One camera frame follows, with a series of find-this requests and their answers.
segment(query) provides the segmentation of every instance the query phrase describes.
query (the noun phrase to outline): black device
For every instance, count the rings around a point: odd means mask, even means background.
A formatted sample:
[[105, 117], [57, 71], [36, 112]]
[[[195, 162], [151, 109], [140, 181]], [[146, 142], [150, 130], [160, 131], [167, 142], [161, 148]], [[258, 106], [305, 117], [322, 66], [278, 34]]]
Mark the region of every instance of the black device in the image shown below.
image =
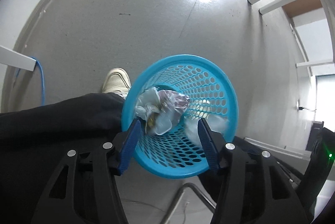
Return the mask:
[[[143, 120], [134, 119], [128, 131], [94, 151], [77, 155], [70, 150], [47, 183], [31, 223], [127, 224], [114, 176], [128, 168], [143, 133]], [[222, 177], [211, 224], [307, 224], [313, 220], [310, 208], [335, 158], [333, 132], [322, 130], [302, 180], [268, 151], [243, 151], [227, 143], [204, 118], [198, 122], [198, 134], [210, 169]], [[316, 220], [331, 217], [329, 207]]]

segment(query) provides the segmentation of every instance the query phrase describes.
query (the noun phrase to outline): white sneaker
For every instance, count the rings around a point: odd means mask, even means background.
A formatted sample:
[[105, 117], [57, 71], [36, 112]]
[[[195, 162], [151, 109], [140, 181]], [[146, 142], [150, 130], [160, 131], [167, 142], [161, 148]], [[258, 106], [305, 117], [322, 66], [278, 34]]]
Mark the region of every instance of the white sneaker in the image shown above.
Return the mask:
[[127, 72], [121, 68], [114, 68], [109, 71], [102, 86], [102, 93], [113, 92], [126, 99], [131, 88]]

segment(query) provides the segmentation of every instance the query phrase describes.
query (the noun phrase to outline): trash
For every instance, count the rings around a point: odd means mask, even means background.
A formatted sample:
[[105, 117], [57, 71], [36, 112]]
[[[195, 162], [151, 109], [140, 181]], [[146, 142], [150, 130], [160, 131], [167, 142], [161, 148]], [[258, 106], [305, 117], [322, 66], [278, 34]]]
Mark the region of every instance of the trash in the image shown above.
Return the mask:
[[182, 93], [152, 87], [142, 93], [135, 106], [135, 114], [147, 123], [149, 135], [163, 135], [178, 125], [189, 106], [189, 96]]
[[[205, 119], [212, 131], [219, 132], [222, 135], [224, 135], [224, 132], [227, 129], [227, 122], [228, 122], [228, 120], [225, 117], [209, 113], [207, 114], [207, 117], [205, 117]], [[198, 121], [199, 118], [187, 117], [184, 122], [184, 129], [187, 138], [194, 145], [202, 148], [200, 138], [198, 135]]]

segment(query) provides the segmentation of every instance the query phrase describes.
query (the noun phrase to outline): person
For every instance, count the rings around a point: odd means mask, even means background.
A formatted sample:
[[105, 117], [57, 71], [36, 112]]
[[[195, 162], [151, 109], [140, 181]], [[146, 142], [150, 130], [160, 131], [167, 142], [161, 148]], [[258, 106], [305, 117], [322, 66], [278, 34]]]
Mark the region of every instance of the person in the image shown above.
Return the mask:
[[121, 132], [131, 88], [127, 72], [112, 69], [101, 93], [0, 114], [0, 219], [30, 223], [44, 186], [69, 151], [85, 153]]

